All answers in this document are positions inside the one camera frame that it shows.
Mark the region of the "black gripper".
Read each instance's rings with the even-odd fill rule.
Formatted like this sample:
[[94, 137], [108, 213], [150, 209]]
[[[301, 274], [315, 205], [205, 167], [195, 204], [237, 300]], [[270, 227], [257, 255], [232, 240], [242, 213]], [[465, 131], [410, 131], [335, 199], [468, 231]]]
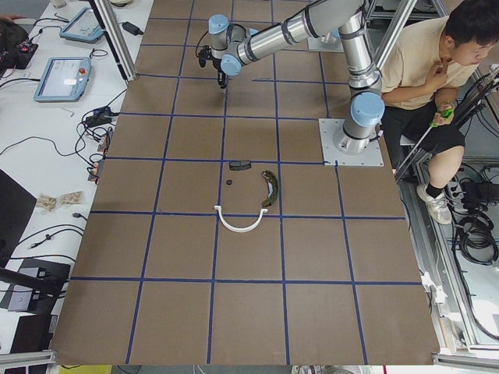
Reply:
[[222, 69], [217, 70], [217, 80], [218, 80], [218, 85], [221, 89], [225, 89], [227, 87], [228, 79]]

